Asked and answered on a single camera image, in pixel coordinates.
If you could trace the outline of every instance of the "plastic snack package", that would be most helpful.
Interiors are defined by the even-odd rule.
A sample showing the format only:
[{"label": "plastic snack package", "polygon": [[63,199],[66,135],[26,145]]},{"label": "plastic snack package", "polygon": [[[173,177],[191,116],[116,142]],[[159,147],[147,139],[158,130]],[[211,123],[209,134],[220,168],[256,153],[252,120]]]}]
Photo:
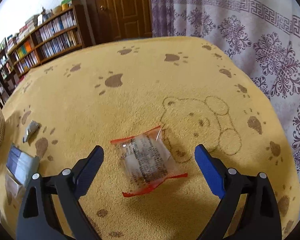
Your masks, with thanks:
[{"label": "plastic snack package", "polygon": [[150,193],[166,179],[184,178],[169,150],[162,142],[161,127],[138,136],[112,140],[124,172],[131,181],[131,192],[124,197]]}]

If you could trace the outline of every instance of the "door panel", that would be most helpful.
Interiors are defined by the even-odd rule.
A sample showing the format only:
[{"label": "door panel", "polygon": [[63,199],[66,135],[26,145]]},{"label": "door panel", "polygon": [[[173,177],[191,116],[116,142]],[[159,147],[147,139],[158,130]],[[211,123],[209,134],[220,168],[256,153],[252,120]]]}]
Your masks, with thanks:
[{"label": "door panel", "polygon": [[95,0],[103,42],[152,37],[150,0]]}]

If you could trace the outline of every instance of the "curtain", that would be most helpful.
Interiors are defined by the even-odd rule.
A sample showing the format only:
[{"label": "curtain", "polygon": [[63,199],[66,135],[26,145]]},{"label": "curtain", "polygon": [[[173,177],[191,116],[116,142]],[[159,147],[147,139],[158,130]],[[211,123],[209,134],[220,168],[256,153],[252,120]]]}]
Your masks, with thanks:
[{"label": "curtain", "polygon": [[300,180],[300,6],[295,0],[151,0],[153,36],[218,46],[269,98]]}]

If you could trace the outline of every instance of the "paw print pattern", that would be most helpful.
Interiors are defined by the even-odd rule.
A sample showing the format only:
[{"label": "paw print pattern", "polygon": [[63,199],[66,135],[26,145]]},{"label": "paw print pattern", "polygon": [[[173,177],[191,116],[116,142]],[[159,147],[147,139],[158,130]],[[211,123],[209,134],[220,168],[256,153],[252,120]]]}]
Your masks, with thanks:
[{"label": "paw print pattern", "polygon": [[[180,65],[180,56],[179,56],[180,54],[182,54],[182,52],[178,52],[178,55],[166,54],[166,58],[164,59],[164,61],[173,62],[173,64],[175,66],[179,66]],[[188,61],[186,60],[188,58],[188,56],[183,56],[182,58],[184,58],[184,60],[182,60],[183,63],[188,63]]]},{"label": "paw print pattern", "polygon": [[296,197],[293,197],[292,199],[286,194],[283,195],[279,201],[278,201],[278,209],[280,214],[285,217],[288,213],[288,209],[289,209],[289,205],[290,205],[290,201],[294,201],[296,199]]},{"label": "paw print pattern", "polygon": [[45,69],[44,72],[45,72],[46,74],[48,74],[49,71],[53,71],[53,67],[54,67],[54,66],[51,66],[51,67]]},{"label": "paw print pattern", "polygon": [[275,165],[277,166],[279,163],[279,156],[281,154],[281,147],[280,144],[276,144],[273,141],[270,142],[270,145],[266,147],[266,150],[271,150],[272,156],[269,157],[269,160],[271,161],[274,157],[277,159],[275,161]]},{"label": "paw print pattern", "polygon": [[247,120],[247,125],[251,129],[255,130],[258,134],[262,134],[262,125],[259,121],[259,119],[255,116],[250,116]]},{"label": "paw print pattern", "polygon": [[[72,64],[72,68],[70,69],[70,72],[75,72],[81,69],[81,63],[78,64]],[[71,73],[68,72],[69,69],[66,68],[66,72],[63,74],[64,76],[70,77]]]},{"label": "paw print pattern", "polygon": [[290,233],[290,231],[291,231],[291,229],[292,229],[292,226],[293,226],[293,223],[294,223],[293,220],[289,220],[289,221],[287,222],[287,225],[286,225],[284,228],[282,228],[284,234]]},{"label": "paw print pattern", "polygon": [[[121,87],[122,86],[122,81],[121,81],[121,77],[122,77],[122,73],[120,74],[115,74],[113,75],[112,71],[109,71],[109,74],[111,75],[110,77],[108,77],[105,80],[105,85],[106,87],[111,87],[111,88],[117,88],[117,87]],[[101,86],[101,84],[97,84],[94,86],[94,88],[99,88]],[[102,90],[99,93],[99,96],[103,95],[106,92],[106,90]]]},{"label": "paw print pattern", "polygon": [[[42,133],[45,133],[47,130],[47,127],[44,127],[43,129],[43,132]],[[52,128],[52,130],[50,131],[50,135],[52,135],[54,133],[56,129],[55,128]],[[57,144],[58,143],[58,140],[52,140],[51,142],[53,145]],[[48,146],[49,146],[49,142],[48,142],[48,139],[46,137],[41,137],[40,139],[38,139],[36,142],[35,142],[35,150],[36,150],[36,156],[38,156],[40,159],[42,159],[48,149]],[[49,161],[53,161],[53,157],[50,155],[48,156],[48,160]]]},{"label": "paw print pattern", "polygon": [[23,109],[23,112],[24,112],[23,116],[22,117],[19,116],[19,119],[21,120],[21,124],[22,125],[25,125],[25,123],[26,123],[29,115],[31,114],[30,107],[31,107],[31,105],[29,105],[28,111],[26,111],[26,109]]},{"label": "paw print pattern", "polygon": [[237,84],[237,85],[234,85],[234,86],[238,88],[237,92],[242,93],[244,98],[246,97],[246,95],[248,96],[248,98],[250,98],[250,96],[247,94],[248,90],[244,86],[242,86],[240,84]]},{"label": "paw print pattern", "polygon": [[217,53],[213,53],[212,54],[214,57],[216,57],[217,59],[221,59],[222,60],[222,56],[217,54]]},{"label": "paw print pattern", "polygon": [[230,70],[227,70],[226,69],[226,67],[225,66],[223,66],[224,68],[220,68],[219,69],[219,72],[221,73],[221,74],[224,74],[224,75],[226,75],[228,78],[232,78],[232,74],[231,74],[231,72],[230,72]]},{"label": "paw print pattern", "polygon": [[27,89],[28,89],[28,87],[30,87],[31,83],[32,83],[32,81],[29,81],[29,82],[26,84],[26,86],[23,87],[23,93],[25,93],[25,92],[27,91]]},{"label": "paw print pattern", "polygon": [[138,53],[139,49],[140,49],[139,47],[134,48],[134,46],[131,46],[130,48],[123,47],[121,50],[118,50],[117,52],[119,52],[120,55],[127,55],[132,51],[133,51],[133,53]]},{"label": "paw print pattern", "polygon": [[[106,217],[107,214],[108,214],[108,211],[106,209],[100,209],[97,211],[96,215],[102,219],[102,218]],[[90,216],[87,215],[87,218],[88,218],[90,224],[95,229],[95,231],[98,233],[98,235],[100,237],[102,237],[103,233],[101,232],[98,224]],[[112,238],[121,238],[121,237],[123,237],[123,232],[122,231],[110,231],[108,233],[108,235]]]},{"label": "paw print pattern", "polygon": [[206,50],[211,50],[212,48],[211,48],[211,46],[210,45],[208,45],[208,44],[203,44],[203,43],[201,43],[201,45],[202,45],[202,48],[203,49],[206,49]]}]

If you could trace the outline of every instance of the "book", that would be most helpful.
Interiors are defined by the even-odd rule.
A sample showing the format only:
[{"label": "book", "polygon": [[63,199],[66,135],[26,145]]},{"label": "book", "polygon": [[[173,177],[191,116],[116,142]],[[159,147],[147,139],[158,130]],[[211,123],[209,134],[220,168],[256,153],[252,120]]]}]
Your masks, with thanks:
[{"label": "book", "polygon": [[75,46],[77,34],[73,30],[58,35],[41,46],[42,54],[45,58],[52,57],[54,54],[60,53],[63,50]]},{"label": "book", "polygon": [[29,22],[37,22],[38,16],[39,16],[39,14],[32,15],[28,20],[26,20],[25,25],[27,25]]},{"label": "book", "polygon": [[23,68],[22,68],[22,66],[21,66],[20,63],[17,64],[17,68],[18,68],[20,74],[24,73],[24,70],[23,70]]},{"label": "book", "polygon": [[18,54],[19,58],[21,58],[23,56],[22,51],[21,51],[20,48],[17,49],[17,54]]},{"label": "book", "polygon": [[19,60],[19,57],[18,57],[17,51],[15,51],[15,52],[13,53],[13,55],[15,56],[16,60]]},{"label": "book", "polygon": [[37,30],[35,33],[37,41],[38,43],[46,41],[52,38],[56,33],[74,25],[76,25],[76,22],[73,12],[66,12]]},{"label": "book", "polygon": [[24,45],[22,45],[20,48],[21,48],[21,51],[22,51],[23,55],[27,54],[27,51],[26,51],[26,48],[25,48]]},{"label": "book", "polygon": [[30,52],[31,51],[31,46],[30,46],[30,42],[29,41],[26,41],[25,44],[24,44],[25,48],[26,48],[26,52]]},{"label": "book", "polygon": [[34,65],[36,65],[38,63],[37,55],[35,54],[34,51],[30,55],[31,55],[31,58],[32,58],[32,60],[34,62]]}]

